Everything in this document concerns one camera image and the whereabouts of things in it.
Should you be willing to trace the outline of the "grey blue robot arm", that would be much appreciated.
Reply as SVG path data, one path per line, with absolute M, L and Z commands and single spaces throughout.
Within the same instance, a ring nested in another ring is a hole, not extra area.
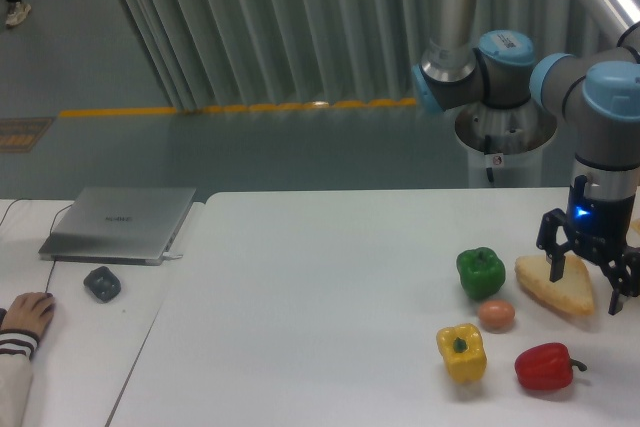
M 565 209 L 547 212 L 536 244 L 559 281 L 575 253 L 608 279 L 611 313 L 639 293 L 639 252 L 627 243 L 639 184 L 639 0 L 581 0 L 614 47 L 537 59 L 525 35 L 496 30 L 472 45 L 476 0 L 434 0 L 430 39 L 412 75 L 428 110 L 459 110 L 458 139 L 483 155 L 481 178 L 546 144 L 558 121 L 577 146 Z

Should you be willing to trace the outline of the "striped sleeve forearm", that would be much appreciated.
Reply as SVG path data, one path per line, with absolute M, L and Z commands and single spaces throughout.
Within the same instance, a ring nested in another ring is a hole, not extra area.
M 1 327 L 1 425 L 21 426 L 32 381 L 32 357 L 40 338 Z

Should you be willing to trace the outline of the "person's hand on mouse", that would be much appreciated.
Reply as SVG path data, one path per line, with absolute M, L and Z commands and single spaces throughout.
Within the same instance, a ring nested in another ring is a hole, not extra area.
M 17 296 L 3 317 L 2 333 L 25 333 L 41 341 L 52 321 L 42 316 L 46 292 L 30 292 Z

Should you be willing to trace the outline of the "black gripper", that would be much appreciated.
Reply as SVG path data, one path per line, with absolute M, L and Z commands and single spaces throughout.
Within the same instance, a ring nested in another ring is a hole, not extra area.
M 626 242 L 635 196 L 604 195 L 589 174 L 569 187 L 567 208 L 543 215 L 536 245 L 550 265 L 549 281 L 563 278 L 565 255 L 572 251 L 597 264 L 612 293 L 608 313 L 616 315 L 629 297 L 639 296 L 639 249 Z

